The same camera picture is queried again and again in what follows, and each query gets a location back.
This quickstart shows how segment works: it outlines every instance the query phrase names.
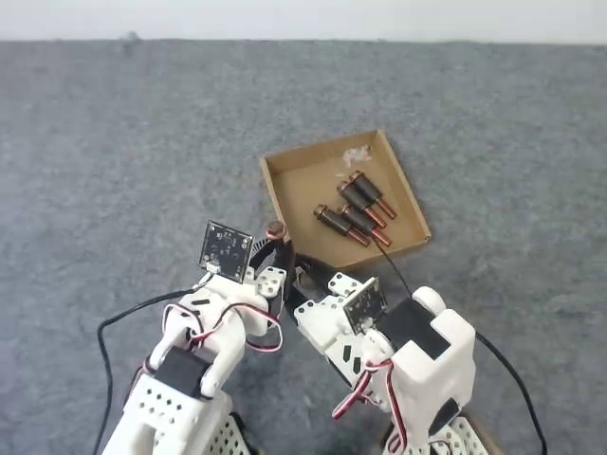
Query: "circuit board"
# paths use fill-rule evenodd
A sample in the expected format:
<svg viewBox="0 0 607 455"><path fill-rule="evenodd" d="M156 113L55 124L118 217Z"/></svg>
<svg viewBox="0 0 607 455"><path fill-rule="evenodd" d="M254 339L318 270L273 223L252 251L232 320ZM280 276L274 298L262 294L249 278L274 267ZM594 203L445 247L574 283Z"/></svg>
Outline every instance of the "circuit board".
<svg viewBox="0 0 607 455"><path fill-rule="evenodd" d="M242 283L252 247L252 235L209 221L199 265L211 273Z"/></svg>
<svg viewBox="0 0 607 455"><path fill-rule="evenodd" d="M371 327L386 306L388 304L379 289L379 280L375 278L343 306L343 311L357 335Z"/></svg>

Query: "gray carpet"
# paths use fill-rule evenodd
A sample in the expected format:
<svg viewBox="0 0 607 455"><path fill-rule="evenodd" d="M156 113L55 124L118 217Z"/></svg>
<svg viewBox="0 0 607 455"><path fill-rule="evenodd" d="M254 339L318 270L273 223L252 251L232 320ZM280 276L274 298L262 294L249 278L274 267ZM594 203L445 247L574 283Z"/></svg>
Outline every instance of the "gray carpet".
<svg viewBox="0 0 607 455"><path fill-rule="evenodd" d="M263 232L260 155L376 127L434 234L398 261L411 283L503 349L551 453L604 453L605 48L188 42L0 44L0 453L89 453L97 324L197 280L208 219ZM108 331L117 402L159 313ZM513 380L476 360L474 412L539 453ZM365 453L385 424L331 420L346 388L288 320L227 390L269 455Z"/></svg>

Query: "black cable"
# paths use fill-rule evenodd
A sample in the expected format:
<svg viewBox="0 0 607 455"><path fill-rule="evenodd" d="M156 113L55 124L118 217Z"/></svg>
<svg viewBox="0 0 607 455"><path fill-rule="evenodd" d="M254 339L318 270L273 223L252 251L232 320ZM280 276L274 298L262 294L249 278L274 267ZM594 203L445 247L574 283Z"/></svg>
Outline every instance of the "black cable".
<svg viewBox="0 0 607 455"><path fill-rule="evenodd" d="M546 443L546 438L543 436L542 426L540 425L538 416L535 413L533 402L531 401L531 397L529 396L529 392L527 391L527 387L524 384L524 381L519 376L514 367L510 365L510 362L508 362L507 358L500 352L499 349L493 346L493 344L488 339L486 339L482 334L478 332L476 332L476 338L481 343L483 343L487 347L487 349L489 349L491 353L497 357L500 362L502 362L502 365L506 367L508 372L512 375L512 377L518 384L519 389L521 389L524 401L527 404L527 409L529 410L529 415L531 416L531 420L533 421L533 426L535 427L535 430L538 433L538 437L540 438L540 442L542 443L542 455L546 455L548 453L548 444Z"/></svg>
<svg viewBox="0 0 607 455"><path fill-rule="evenodd" d="M383 254L383 257L386 258L386 261L388 261L390 263L390 265L392 266L392 268L395 270L395 273L398 275L398 277L404 284L405 289L407 289L407 294L409 294L409 297L410 297L412 295L412 292L411 292L411 289L409 288L409 285L407 284L407 281L405 280L405 277L402 276L402 273L400 273L400 271L398 270L398 267L396 267L396 264L394 263L394 261L392 259L390 259L390 256L388 256L388 253L386 253L386 251L381 247L381 245L379 244L377 239L373 236L371 238L376 243L376 246L377 246L377 248L379 248L379 251L381 251L381 254Z"/></svg>
<svg viewBox="0 0 607 455"><path fill-rule="evenodd" d="M147 308L148 306L154 305L156 303L160 303L165 300L177 299L179 297L183 297L188 294L193 294L199 289L200 286L197 286L193 289L184 289L182 291L175 291L169 294L165 294L163 296L154 297L153 299L149 299L143 301L135 305L134 307L123 311L122 313L113 316L110 319L106 319L102 322L97 328L97 341L99 342L99 349L101 351L101 357L103 357L103 366L105 367L105 375L107 377L107 396L105 398L105 410L103 411L103 417L101 419L101 427L99 429L99 434L97 435L97 440L95 441L95 447L93 448L93 455L97 455L101 446L101 439L103 439L103 434L105 432L105 427L107 426L107 419L110 415L110 409L112 409L112 394L114 392L114 378L112 377L112 367L110 365L110 357L107 354L107 349L105 349L105 341L103 340L103 329L107 326L118 322L121 319L126 318L127 316L139 311L143 308Z"/></svg>

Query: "red and white wire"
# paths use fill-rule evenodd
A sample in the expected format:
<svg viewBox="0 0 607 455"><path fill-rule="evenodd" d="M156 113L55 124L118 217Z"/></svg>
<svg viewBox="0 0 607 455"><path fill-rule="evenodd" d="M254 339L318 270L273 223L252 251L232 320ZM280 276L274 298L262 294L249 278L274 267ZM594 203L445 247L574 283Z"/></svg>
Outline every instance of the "red and white wire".
<svg viewBox="0 0 607 455"><path fill-rule="evenodd" d="M283 347L283 329L281 327L281 324L279 322L279 320L274 317L273 315L271 315L269 312L264 311L260 308L257 308L254 305L251 305L250 303L232 303L231 305L228 305L226 308L224 308L224 310L221 312L221 314L219 315L219 319L217 320L217 322L215 323L215 325L212 327L212 329L210 329L207 332L204 332L202 334L196 335L194 337L192 337L192 342L194 343L199 343L201 341L204 341L208 336L212 335L213 333L215 333L219 327L221 327L221 324L223 323L223 318L224 316L228 313L228 311L233 310L235 308L244 308L247 309L253 313L256 313L257 315L263 317L264 319L270 321L272 323L273 326L276 326L276 328L278 329L278 337L279 337L279 341L277 344L275 345L270 345L270 346L265 346L265 345L260 345L260 344L256 344L256 343L252 343L250 341L247 341L247 345L251 348L254 349L255 351L259 351L262 353L275 353L277 351L279 351L282 347Z"/></svg>
<svg viewBox="0 0 607 455"><path fill-rule="evenodd" d="M390 409L392 411L392 417L395 421L396 434L388 441L388 451L390 453L396 453L402 446L403 450L407 448L407 429L405 423L402 420L402 413L400 412L400 406L396 398L394 386L392 384L392 371L394 370L394 364L390 364L388 372L386 373L386 389L388 391L388 401L390 402Z"/></svg>
<svg viewBox="0 0 607 455"><path fill-rule="evenodd" d="M357 400L361 400L363 402L369 401L373 404L376 404L371 395L365 394L364 390L369 385L372 374L378 372L384 367L387 367L388 365L392 365L392 360L385 360L381 363L378 363L377 365L366 365L365 370L359 376L359 379L357 380L357 383L354 389L352 390L352 393L350 393L343 400L341 400L341 402L333 409L333 412L331 412L331 416L336 420L339 419L343 416L345 412L347 412L352 407L352 405Z"/></svg>
<svg viewBox="0 0 607 455"><path fill-rule="evenodd" d="M204 327L202 326L202 321L200 320L200 317L194 311L192 311L190 308L188 308L180 303L169 303L168 305L166 305L164 307L164 311L162 312L162 333L163 334L167 327L167 318L169 316L169 313L172 310L180 311L181 313L188 315L191 319L193 319L195 321L196 325L198 326L198 328L197 328L198 334L202 334L205 331Z"/></svg>
<svg viewBox="0 0 607 455"><path fill-rule="evenodd" d="M352 407L354 402L362 397L362 393L369 385L369 381L371 381L371 373L365 370L359 376L352 393L348 394L337 406L335 406L333 412L331 412L331 417L333 417L335 420L342 417L343 414L345 414L345 412Z"/></svg>

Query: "copper tip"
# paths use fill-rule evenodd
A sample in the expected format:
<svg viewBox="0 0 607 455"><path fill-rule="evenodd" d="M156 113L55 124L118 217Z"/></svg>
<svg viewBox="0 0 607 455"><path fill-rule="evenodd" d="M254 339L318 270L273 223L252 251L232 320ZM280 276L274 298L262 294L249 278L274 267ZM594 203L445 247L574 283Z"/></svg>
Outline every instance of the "copper tip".
<svg viewBox="0 0 607 455"><path fill-rule="evenodd" d="M390 217L391 220L396 218L396 212L388 205L386 201L382 198L379 198L377 201L379 207L383 210L383 212Z"/></svg>
<svg viewBox="0 0 607 455"><path fill-rule="evenodd" d="M386 246L390 246L392 244L392 240L390 240L387 236L385 236L383 234L383 232L380 232L379 229L375 228L371 231L371 233L373 234L373 236L378 239L380 242L382 242L384 245Z"/></svg>
<svg viewBox="0 0 607 455"><path fill-rule="evenodd" d="M367 215L369 215L369 216L370 216L370 217L373 219L373 221L375 221L375 222L377 223L377 225L378 225L380 228L385 228L385 227L386 227L386 222L385 222L385 221L383 221L383 218L381 218L381 217L380 217L380 216L377 214L377 212L376 212L375 210L371 209L370 207L367 207L367 208L364 210L364 212L365 212Z"/></svg>
<svg viewBox="0 0 607 455"><path fill-rule="evenodd" d="M320 218L326 209L327 209L327 206L325 204L319 204L314 209L314 216L316 216L317 218Z"/></svg>
<svg viewBox="0 0 607 455"><path fill-rule="evenodd" d="M361 245L367 247L370 244L369 239L367 239L364 234L362 234L358 229L356 229L355 227L350 227L350 229L347 232L348 237L356 240L357 242L359 242Z"/></svg>
<svg viewBox="0 0 607 455"><path fill-rule="evenodd" d="M268 223L266 237L270 240L280 240L286 235L286 226L281 221L274 220Z"/></svg>
<svg viewBox="0 0 607 455"><path fill-rule="evenodd" d="M340 184L338 185L338 192L342 192L343 190L345 190L348 186L350 185L350 182L340 182Z"/></svg>
<svg viewBox="0 0 607 455"><path fill-rule="evenodd" d="M361 175L364 175L364 173L362 173L361 171L354 171L354 172L353 172L353 173L350 175L349 179L350 179L350 181L351 181L351 182L354 182L354 181L355 181L357 178L359 178Z"/></svg>

